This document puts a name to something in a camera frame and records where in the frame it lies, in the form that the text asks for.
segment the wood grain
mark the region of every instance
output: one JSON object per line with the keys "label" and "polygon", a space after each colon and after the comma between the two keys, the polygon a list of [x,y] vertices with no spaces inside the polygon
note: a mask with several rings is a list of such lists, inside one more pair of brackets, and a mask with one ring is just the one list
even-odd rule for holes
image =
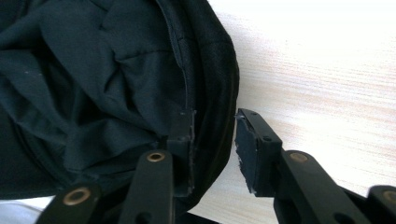
{"label": "wood grain", "polygon": [[[384,1],[209,1],[233,39],[238,107],[285,149],[313,155],[341,186],[396,186],[396,5]],[[191,210],[221,223],[277,223],[248,194],[234,153]]]}

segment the black bag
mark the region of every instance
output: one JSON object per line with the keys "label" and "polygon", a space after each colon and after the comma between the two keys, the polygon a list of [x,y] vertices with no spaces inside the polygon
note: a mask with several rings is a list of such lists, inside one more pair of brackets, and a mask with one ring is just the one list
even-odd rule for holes
{"label": "black bag", "polygon": [[205,0],[2,0],[0,198],[129,182],[194,110],[195,206],[228,161],[233,43]]}

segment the light wood surface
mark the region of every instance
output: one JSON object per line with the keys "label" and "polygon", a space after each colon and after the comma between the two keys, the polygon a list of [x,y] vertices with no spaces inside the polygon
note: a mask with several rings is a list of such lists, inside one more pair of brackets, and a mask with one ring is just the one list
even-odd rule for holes
{"label": "light wood surface", "polygon": [[[285,149],[314,156],[366,196],[396,186],[396,3],[210,0],[233,39],[238,107],[255,110]],[[277,223],[248,194],[234,152],[192,213],[225,224]]]}

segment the black plastic part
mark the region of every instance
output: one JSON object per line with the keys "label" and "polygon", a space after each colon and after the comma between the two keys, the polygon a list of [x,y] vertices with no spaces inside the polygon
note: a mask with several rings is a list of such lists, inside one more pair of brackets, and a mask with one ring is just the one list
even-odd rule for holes
{"label": "black plastic part", "polygon": [[186,213],[176,219],[176,224],[219,224],[218,222],[206,219],[204,217],[198,217],[191,213]]}
{"label": "black plastic part", "polygon": [[396,223],[396,188],[374,186],[370,188],[367,204],[375,223]]}
{"label": "black plastic part", "polygon": [[279,200],[274,198],[274,210],[276,211],[276,218],[280,224],[300,224],[301,216],[295,204],[288,200]]}
{"label": "black plastic part", "polygon": [[143,154],[120,215],[120,224],[174,223],[172,155],[165,150]]}
{"label": "black plastic part", "polygon": [[103,217],[100,222],[101,224],[118,223],[121,209],[130,186],[131,184],[128,183],[118,188],[115,188],[112,191],[107,192],[100,199],[98,209],[100,209]]}
{"label": "black plastic part", "polygon": [[78,184],[58,194],[36,224],[96,224],[102,218],[96,209],[102,196],[96,184]]}
{"label": "black plastic part", "polygon": [[175,172],[175,197],[191,194],[194,181],[192,172],[192,144],[194,141],[195,112],[179,113],[172,122],[166,149],[172,153]]}
{"label": "black plastic part", "polygon": [[282,150],[279,172],[286,184],[282,189],[287,191],[279,195],[289,195],[286,198],[276,195],[276,200],[293,202],[301,223],[370,223],[309,154]]}
{"label": "black plastic part", "polygon": [[254,111],[238,109],[236,120],[236,153],[247,187],[256,197],[274,197],[270,179],[279,160],[282,141]]}

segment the metal rivet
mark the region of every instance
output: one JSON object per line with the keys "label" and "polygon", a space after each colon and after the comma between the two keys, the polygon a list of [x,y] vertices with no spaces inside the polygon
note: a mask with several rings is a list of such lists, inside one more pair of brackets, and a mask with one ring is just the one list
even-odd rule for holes
{"label": "metal rivet", "polygon": [[91,192],[87,188],[79,188],[70,191],[64,196],[64,204],[66,205],[76,205],[85,202],[91,196]]}
{"label": "metal rivet", "polygon": [[396,203],[396,191],[393,190],[386,190],[384,193],[384,198],[391,203]]}
{"label": "metal rivet", "polygon": [[165,154],[161,152],[154,152],[147,156],[148,161],[156,162],[165,159]]}
{"label": "metal rivet", "polygon": [[290,157],[291,157],[294,161],[297,161],[297,162],[306,162],[306,161],[308,161],[308,158],[307,158],[305,155],[303,155],[303,154],[301,154],[301,153],[298,153],[298,152],[293,152],[293,153],[291,153],[291,154],[290,154]]}

